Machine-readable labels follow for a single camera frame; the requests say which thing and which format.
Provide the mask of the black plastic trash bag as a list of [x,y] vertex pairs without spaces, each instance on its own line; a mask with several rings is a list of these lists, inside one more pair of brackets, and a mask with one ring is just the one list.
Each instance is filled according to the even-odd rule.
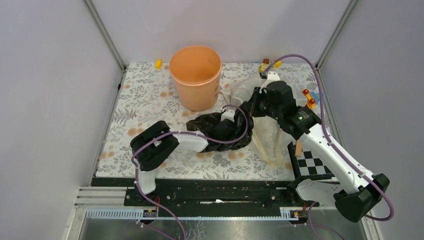
[[[236,151],[246,147],[252,141],[254,120],[251,116],[245,119],[243,114],[247,111],[235,111],[234,120],[221,120],[221,113],[214,112],[202,114],[195,119],[189,120],[186,123],[188,131],[200,131],[204,136],[209,138],[224,141],[225,143],[217,143],[211,140],[208,141],[208,146],[203,150],[206,152],[226,152]],[[243,138],[234,143],[226,143],[240,136]]]

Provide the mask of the white translucent trash bag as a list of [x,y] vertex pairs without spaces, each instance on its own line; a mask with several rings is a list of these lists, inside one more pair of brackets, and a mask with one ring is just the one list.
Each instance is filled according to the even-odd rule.
[[[241,105],[248,101],[255,87],[260,87],[266,79],[255,74],[240,82],[227,83],[224,85],[222,95],[227,104]],[[289,84],[293,90],[296,104],[306,106],[307,98],[303,95],[301,88]],[[285,162],[287,146],[294,142],[294,138],[284,133],[278,123],[269,117],[253,118],[254,128],[252,130],[252,142],[256,154],[263,158],[273,167],[281,167]]]

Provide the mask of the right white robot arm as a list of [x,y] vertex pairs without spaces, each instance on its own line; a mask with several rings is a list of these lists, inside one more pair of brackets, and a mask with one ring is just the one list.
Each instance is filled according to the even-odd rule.
[[296,179],[287,191],[287,201],[299,206],[304,201],[336,207],[347,220],[357,223],[382,199],[390,180],[383,173],[374,174],[357,162],[332,136],[322,120],[308,107],[297,105],[290,85],[274,71],[261,75],[260,86],[242,104],[254,118],[273,119],[292,139],[312,149],[334,174],[339,184],[311,179]]

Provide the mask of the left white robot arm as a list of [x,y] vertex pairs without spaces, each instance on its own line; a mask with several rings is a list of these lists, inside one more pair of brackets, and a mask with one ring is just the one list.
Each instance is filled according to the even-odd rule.
[[229,150],[240,142],[249,130],[249,117],[235,105],[225,105],[217,113],[219,121],[211,125],[213,115],[205,114],[200,122],[208,124],[204,130],[173,131],[160,120],[131,142],[131,162],[135,166],[136,199],[144,206],[155,200],[156,169],[175,150],[188,150],[197,153]]

